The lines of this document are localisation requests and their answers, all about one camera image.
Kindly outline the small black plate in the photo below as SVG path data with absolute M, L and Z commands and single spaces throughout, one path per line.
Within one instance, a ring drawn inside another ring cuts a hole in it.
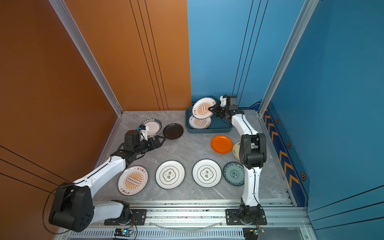
M 163 135 L 168 140 L 180 138 L 184 133 L 184 128 L 180 124 L 168 124 L 163 130 Z

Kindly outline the white plate dark rim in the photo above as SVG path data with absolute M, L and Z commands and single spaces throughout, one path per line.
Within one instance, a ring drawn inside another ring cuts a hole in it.
M 145 125 L 147 126 L 147 129 L 149 129 L 148 138 L 158 135 L 163 128 L 162 123 L 157 119 L 147 119 L 143 121 L 140 125 Z

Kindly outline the orange plastic plate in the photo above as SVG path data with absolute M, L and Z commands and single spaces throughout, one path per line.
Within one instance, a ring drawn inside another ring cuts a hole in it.
M 226 136 L 215 136 L 211 140 L 211 148 L 215 153 L 228 154 L 233 149 L 233 142 Z

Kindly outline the cream plate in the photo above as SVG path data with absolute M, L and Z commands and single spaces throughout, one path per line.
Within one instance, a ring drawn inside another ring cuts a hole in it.
M 241 142 L 235 143 L 232 148 L 232 153 L 237 160 L 240 160 L 240 146 Z

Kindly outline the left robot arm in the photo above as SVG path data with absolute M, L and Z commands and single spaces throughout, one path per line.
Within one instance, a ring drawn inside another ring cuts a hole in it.
M 149 138 L 145 130 L 130 130 L 118 149 L 99 167 L 73 183 L 62 183 L 55 190 L 48 223 L 67 232 L 81 232 L 89 225 L 111 220 L 119 225 L 131 223 L 128 202 L 112 200 L 96 203 L 94 195 L 114 176 L 126 170 L 147 152 L 160 148 L 165 137 Z

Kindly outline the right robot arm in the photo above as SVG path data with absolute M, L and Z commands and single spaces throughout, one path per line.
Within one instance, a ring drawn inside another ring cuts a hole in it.
M 240 219 L 247 225 L 265 226 L 267 217 L 259 200 L 259 185 L 262 167 L 267 161 L 266 136 L 256 131 L 244 112 L 234 105 L 222 107 L 216 104 L 209 107 L 209 111 L 221 119 L 230 120 L 241 136 L 239 158 L 245 171 L 245 184 L 239 207 Z

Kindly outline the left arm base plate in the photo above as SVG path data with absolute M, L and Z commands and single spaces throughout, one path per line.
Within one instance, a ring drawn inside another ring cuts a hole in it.
M 104 221 L 105 226 L 144 226 L 147 218 L 146 209 L 130 209 L 123 213 L 122 217 L 117 219 L 108 219 Z

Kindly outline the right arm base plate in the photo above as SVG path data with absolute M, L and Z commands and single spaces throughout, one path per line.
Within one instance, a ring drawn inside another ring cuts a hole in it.
M 252 225 L 266 226 L 268 224 L 266 214 L 263 210 L 257 211 L 255 214 L 242 214 L 239 209 L 226 209 L 226 224 L 235 225 Z

